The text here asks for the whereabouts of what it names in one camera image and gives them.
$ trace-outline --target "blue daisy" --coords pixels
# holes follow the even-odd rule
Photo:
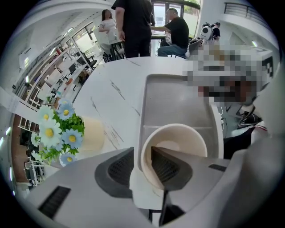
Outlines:
[[[60,142],[59,142],[55,147],[53,147],[53,148],[56,149],[57,151],[61,151],[62,148],[63,148],[63,144],[64,144],[64,142],[63,142],[63,140],[61,139]]]
[[[58,104],[59,105],[63,105],[63,104],[66,104],[66,103],[70,103],[70,101],[66,98],[62,98],[60,100],[58,100]]]
[[[73,129],[63,132],[61,138],[65,144],[69,144],[72,149],[79,148],[83,141],[82,133]]]
[[[58,116],[62,120],[67,120],[75,113],[75,110],[70,103],[62,104],[58,110]]]
[[[43,152],[45,153],[45,154],[47,154],[47,153],[49,153],[49,149],[48,148],[43,148]]]
[[[71,153],[65,153],[60,155],[60,161],[63,166],[77,161],[77,158]]]

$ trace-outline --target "tray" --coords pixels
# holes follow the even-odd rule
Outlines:
[[[138,167],[146,139],[161,126],[181,123],[193,127],[203,137],[208,157],[223,158],[223,133],[216,106],[198,97],[198,88],[188,86],[187,76],[151,74],[147,76],[142,104]]]

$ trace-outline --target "pixelated area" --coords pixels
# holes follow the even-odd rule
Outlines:
[[[266,84],[266,66],[261,56],[244,45],[204,45],[188,60],[188,86],[198,87],[198,94],[214,102],[251,103]]]

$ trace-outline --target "beige vase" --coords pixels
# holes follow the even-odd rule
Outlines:
[[[102,149],[105,141],[104,126],[102,122],[86,116],[81,116],[80,118],[84,122],[85,129],[82,145],[78,149],[79,152],[85,153],[89,151],[91,153],[98,153]]]

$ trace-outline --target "paper cup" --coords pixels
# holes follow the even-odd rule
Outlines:
[[[146,179],[156,188],[164,189],[151,166],[151,147],[164,147],[191,155],[207,157],[202,136],[184,124],[168,124],[155,130],[142,147],[141,166]]]

